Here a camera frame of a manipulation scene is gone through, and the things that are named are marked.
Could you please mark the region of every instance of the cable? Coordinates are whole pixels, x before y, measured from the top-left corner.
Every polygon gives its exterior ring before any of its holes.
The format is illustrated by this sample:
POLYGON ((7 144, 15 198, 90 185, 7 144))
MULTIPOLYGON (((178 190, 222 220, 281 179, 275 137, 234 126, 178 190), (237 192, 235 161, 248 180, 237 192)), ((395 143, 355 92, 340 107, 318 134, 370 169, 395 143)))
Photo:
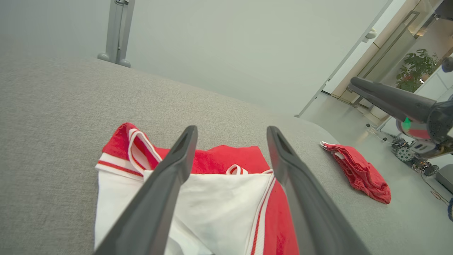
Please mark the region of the cable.
MULTIPOLYGON (((374 130, 371 128, 371 127, 368 127, 368 129, 371 130, 371 132, 373 132, 373 135, 375 135, 375 137, 379 138, 380 140, 382 140, 382 138, 380 138, 379 136, 376 135, 376 133, 374 133, 374 130)), ((395 144, 395 145, 401 145, 401 144, 396 144, 396 143, 392 143, 392 142, 389 142, 389 141, 384 141, 384 142, 388 142, 389 144, 395 144)))
POLYGON ((423 178, 423 175, 422 173, 424 172, 424 170, 420 169, 419 171, 417 171, 419 174, 420 174, 420 177, 422 177, 422 180, 432 189, 431 190, 431 194, 433 194, 433 196, 437 199, 439 199, 440 201, 444 202, 446 205, 449 204, 449 201, 445 199, 445 197, 443 197, 442 195, 439 194, 439 192, 437 192, 437 190, 435 190, 433 188, 433 186, 431 186, 426 180, 425 178, 423 178))

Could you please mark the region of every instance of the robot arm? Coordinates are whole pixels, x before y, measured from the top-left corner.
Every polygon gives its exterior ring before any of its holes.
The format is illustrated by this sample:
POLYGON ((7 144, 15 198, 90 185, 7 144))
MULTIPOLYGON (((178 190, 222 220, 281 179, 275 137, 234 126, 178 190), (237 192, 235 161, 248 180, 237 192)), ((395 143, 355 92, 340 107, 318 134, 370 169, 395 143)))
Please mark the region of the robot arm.
MULTIPOLYGON (((453 70, 453 58, 442 63, 453 70)), ((453 100, 436 102, 399 88, 353 77, 349 88, 396 118, 398 129, 415 139, 411 150, 430 159, 453 152, 453 100)))

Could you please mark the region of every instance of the gray table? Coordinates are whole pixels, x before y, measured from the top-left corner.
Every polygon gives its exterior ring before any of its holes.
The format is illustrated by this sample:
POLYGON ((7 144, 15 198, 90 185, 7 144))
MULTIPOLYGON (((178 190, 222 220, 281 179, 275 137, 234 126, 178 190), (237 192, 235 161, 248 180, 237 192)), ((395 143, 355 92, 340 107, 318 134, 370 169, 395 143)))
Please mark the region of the gray table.
MULTIPOLYGON (((92 252, 94 166, 123 122, 159 147, 195 124, 199 149, 258 145, 269 164, 266 127, 278 126, 373 254, 428 253, 417 222, 349 186, 316 124, 97 59, 20 54, 0 50, 0 254, 92 252)), ((451 236, 436 239, 429 253, 452 250, 451 236)))

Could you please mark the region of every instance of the white wall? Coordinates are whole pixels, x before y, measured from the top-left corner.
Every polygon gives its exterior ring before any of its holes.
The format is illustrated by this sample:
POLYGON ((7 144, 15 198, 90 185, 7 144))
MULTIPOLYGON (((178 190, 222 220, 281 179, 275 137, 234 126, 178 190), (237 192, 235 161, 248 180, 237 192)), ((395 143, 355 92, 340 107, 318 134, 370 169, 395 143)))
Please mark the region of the white wall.
MULTIPOLYGON (((380 32, 382 32, 382 30, 387 26, 390 20, 395 16, 395 14, 400 10, 401 6, 403 6, 405 2, 406 0, 393 0, 393 2, 390 3, 389 7, 384 11, 382 16, 373 26, 373 28, 377 30, 378 36, 380 32)), ((346 77, 346 75, 353 68, 353 66, 363 56, 363 54, 370 47, 370 45, 373 44, 376 38, 377 37, 370 39, 366 43, 361 42, 359 46, 357 46, 357 48, 351 54, 351 56, 349 56, 349 58, 346 60, 343 66, 341 66, 338 72, 330 79, 330 81, 326 82, 326 86, 323 88, 323 91, 332 93, 334 89, 340 84, 340 82, 346 77)))
POLYGON ((44 55, 96 57, 107 39, 109 0, 0 3, 0 37, 44 55))
POLYGON ((138 0, 132 68, 298 113, 387 0, 138 0))

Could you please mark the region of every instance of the red clothing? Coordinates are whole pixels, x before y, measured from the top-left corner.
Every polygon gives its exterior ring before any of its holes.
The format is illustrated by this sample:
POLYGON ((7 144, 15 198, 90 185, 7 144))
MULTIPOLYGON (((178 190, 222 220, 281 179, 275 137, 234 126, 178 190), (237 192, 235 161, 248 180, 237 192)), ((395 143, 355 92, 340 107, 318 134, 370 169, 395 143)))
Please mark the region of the red clothing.
MULTIPOLYGON (((161 159, 168 154, 169 149, 155 147, 136 126, 124 123, 116 130, 102 152, 104 154, 98 164, 107 166, 108 169, 112 168, 113 171, 119 170, 119 174, 125 172, 128 177, 142 178, 143 171, 154 170, 161 159), (133 139, 135 146, 130 143, 130 139, 133 139), (123 161, 130 162, 135 167, 131 167, 129 163, 120 165, 123 161)), ((225 170, 232 165, 239 165, 250 174, 261 174, 269 170, 269 165, 257 146, 232 148, 222 145, 207 151, 196 150, 192 174, 225 174, 225 170)), ((265 219, 258 220, 256 223, 254 246, 250 254, 255 254, 258 232, 263 230, 263 254, 299 254, 286 195, 277 181, 270 191, 266 208, 260 210, 265 210, 265 219)))
POLYGON ((321 142, 321 145, 332 152, 353 188, 365 192, 376 201, 390 204, 390 188, 386 181, 355 148, 325 142, 321 142))

